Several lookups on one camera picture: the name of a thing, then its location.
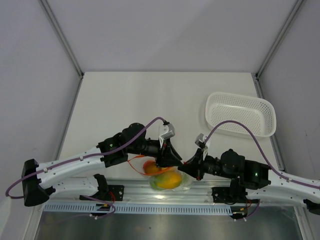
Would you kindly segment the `clear zip bag orange zipper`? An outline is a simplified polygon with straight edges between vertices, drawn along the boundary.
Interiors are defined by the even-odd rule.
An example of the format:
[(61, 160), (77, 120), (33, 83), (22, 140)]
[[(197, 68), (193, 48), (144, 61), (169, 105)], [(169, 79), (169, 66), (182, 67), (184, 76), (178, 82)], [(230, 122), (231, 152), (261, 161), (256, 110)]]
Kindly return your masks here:
[(190, 176), (177, 167), (158, 167), (153, 157), (137, 155), (129, 159), (130, 167), (148, 180), (155, 191), (186, 191), (193, 185)]

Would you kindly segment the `mango yellow green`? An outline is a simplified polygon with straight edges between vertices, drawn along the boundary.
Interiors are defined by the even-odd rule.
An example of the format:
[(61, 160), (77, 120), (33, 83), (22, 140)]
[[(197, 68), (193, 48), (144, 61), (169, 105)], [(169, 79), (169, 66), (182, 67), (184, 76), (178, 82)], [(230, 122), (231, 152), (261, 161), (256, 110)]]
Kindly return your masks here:
[(150, 186), (156, 190), (175, 189), (181, 185), (182, 175), (175, 171), (168, 171), (150, 179)]

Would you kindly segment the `yellow orange fruit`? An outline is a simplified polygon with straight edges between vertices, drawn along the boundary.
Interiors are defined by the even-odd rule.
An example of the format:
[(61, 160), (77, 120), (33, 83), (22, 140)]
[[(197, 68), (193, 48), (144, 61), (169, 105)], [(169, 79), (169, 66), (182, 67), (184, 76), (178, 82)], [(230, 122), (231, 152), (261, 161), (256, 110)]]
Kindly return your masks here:
[(154, 161), (146, 161), (142, 167), (144, 173), (148, 176), (158, 175), (162, 173), (165, 168), (157, 167)]

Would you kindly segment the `green apple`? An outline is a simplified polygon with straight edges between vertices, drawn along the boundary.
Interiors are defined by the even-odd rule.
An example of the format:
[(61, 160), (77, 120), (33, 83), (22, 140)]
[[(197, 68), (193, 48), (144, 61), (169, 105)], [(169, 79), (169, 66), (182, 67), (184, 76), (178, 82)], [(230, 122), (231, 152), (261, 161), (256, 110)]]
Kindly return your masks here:
[(193, 185), (193, 178), (187, 174), (182, 176), (180, 187), (182, 190), (189, 190)]

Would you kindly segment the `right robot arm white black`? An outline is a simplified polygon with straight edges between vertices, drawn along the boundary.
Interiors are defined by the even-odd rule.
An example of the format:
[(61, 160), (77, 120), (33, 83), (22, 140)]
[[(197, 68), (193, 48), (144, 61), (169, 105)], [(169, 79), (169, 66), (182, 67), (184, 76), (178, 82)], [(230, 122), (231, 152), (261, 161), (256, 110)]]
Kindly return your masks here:
[(271, 201), (305, 207), (310, 213), (320, 213), (320, 182), (299, 178), (285, 172), (273, 171), (264, 163), (247, 160), (232, 149), (220, 158), (195, 155), (178, 170), (200, 181), (205, 175), (229, 179), (228, 187), (213, 187), (214, 203), (235, 205)]

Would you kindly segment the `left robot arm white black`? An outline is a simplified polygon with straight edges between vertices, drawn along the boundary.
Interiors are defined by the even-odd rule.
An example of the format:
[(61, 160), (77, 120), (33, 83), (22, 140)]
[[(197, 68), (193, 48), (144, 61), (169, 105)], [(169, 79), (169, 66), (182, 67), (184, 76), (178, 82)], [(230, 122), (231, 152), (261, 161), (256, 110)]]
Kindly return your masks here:
[(122, 164), (128, 161), (130, 154), (152, 157), (160, 168), (182, 165), (182, 157), (171, 143), (171, 138), (175, 136), (171, 123), (165, 122), (159, 127), (157, 140), (146, 138), (146, 133), (143, 124), (132, 123), (87, 152), (70, 159), (44, 163), (38, 163), (33, 158), (25, 161), (21, 174), (24, 205), (34, 207), (43, 204), (58, 193), (63, 180), (87, 171)]

